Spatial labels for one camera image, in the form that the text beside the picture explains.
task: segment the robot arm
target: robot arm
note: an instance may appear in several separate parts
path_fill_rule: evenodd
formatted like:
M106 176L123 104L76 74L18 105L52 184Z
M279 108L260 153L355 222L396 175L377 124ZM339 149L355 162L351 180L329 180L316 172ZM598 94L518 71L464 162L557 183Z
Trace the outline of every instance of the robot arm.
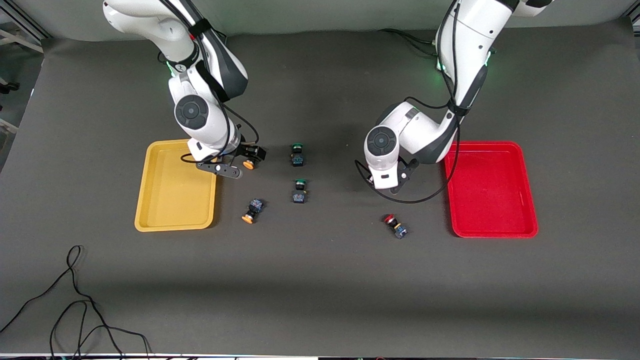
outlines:
M204 162L224 154L237 154L241 134L226 115L222 103L244 92L248 76L242 63L193 3L190 0L107 0L102 10L115 29L151 40L168 60L174 73L168 82L175 104L174 115L191 137L188 145L194 159ZM249 150L264 155L258 147Z
M434 164L444 158L486 79L486 61L495 38L516 10L534 16L552 1L455 0L451 4L436 36L441 68L453 89L447 113L436 123L406 101L385 110L364 142L376 189L399 185L400 147L419 163Z

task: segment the dark gray table surface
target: dark gray table surface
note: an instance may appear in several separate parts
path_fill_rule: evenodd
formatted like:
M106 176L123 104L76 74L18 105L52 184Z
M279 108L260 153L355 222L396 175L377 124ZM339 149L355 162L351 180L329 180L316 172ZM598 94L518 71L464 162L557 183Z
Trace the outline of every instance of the dark gray table surface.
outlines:
M229 46L250 75L229 105L258 127L268 159L221 181L211 228L139 233L146 148L185 137L168 69L150 42L46 44L0 174L1 323L81 244L81 289L155 352L640 357L640 67L628 19L507 29L495 43L462 137L522 146L540 224L531 240L457 238L445 196L394 204L359 178L353 160L385 107L446 99L433 59L401 38L238 36ZM293 142L305 145L302 168L289 164ZM302 206L289 202L298 177L309 179ZM441 183L440 166L425 166L401 196ZM248 225L253 197L269 204ZM410 228L405 240L380 223L390 212ZM65 279L0 335L0 352L48 351L73 299ZM60 325L63 350L80 314ZM116 339L143 351L138 338ZM104 333L90 349L113 352Z

